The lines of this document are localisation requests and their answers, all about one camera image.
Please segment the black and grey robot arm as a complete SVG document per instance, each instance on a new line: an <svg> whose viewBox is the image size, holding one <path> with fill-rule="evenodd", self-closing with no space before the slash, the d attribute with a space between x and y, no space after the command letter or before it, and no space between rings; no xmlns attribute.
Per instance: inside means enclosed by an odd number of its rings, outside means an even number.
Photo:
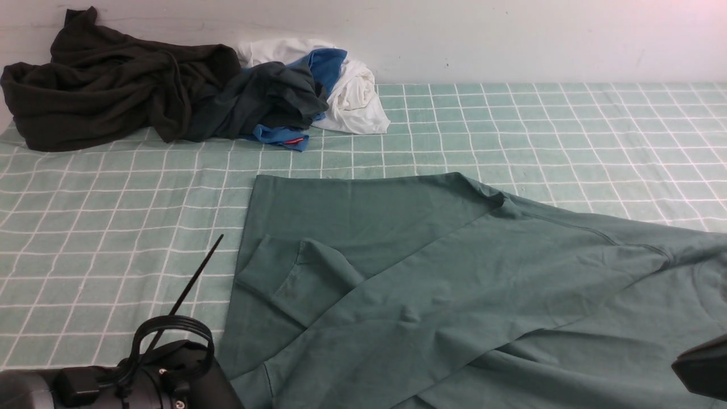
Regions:
<svg viewBox="0 0 727 409"><path fill-rule="evenodd" d="M135 333L131 350L114 367L81 366L2 372L3 408L624 408L621 395L597 400L563 387L520 358L515 368L504 345L473 360L420 393L405 398L357 387L315 396L314 389L284 393L268 368L229 379L216 360L210 329L184 316L151 319Z"/></svg>

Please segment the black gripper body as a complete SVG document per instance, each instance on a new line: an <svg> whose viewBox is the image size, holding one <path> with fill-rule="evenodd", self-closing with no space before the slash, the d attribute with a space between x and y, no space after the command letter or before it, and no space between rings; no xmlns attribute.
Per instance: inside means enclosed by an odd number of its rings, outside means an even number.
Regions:
<svg viewBox="0 0 727 409"><path fill-rule="evenodd" d="M726 401L726 336L680 354L671 368L690 393Z"/></svg>

